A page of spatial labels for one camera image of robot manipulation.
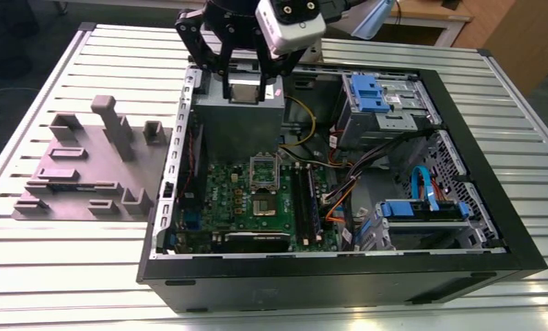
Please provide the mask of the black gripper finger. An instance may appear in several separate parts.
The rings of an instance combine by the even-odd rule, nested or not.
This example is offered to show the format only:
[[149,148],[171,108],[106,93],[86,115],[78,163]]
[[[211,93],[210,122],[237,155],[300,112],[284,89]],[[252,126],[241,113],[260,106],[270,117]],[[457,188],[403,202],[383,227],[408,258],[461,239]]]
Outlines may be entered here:
[[222,44],[221,53],[217,54],[210,48],[201,28],[203,25],[203,11],[185,9],[179,13],[175,28],[179,37],[191,54],[195,64],[205,70],[221,77],[224,98],[232,97],[229,64],[233,56],[233,47]]
[[270,80],[276,80],[278,76],[288,76],[294,70],[306,49],[297,50],[289,54],[285,54],[277,59],[272,58],[272,54],[268,48],[257,50],[257,56],[260,61],[260,89],[258,89],[258,101],[265,101],[265,88],[270,84]]

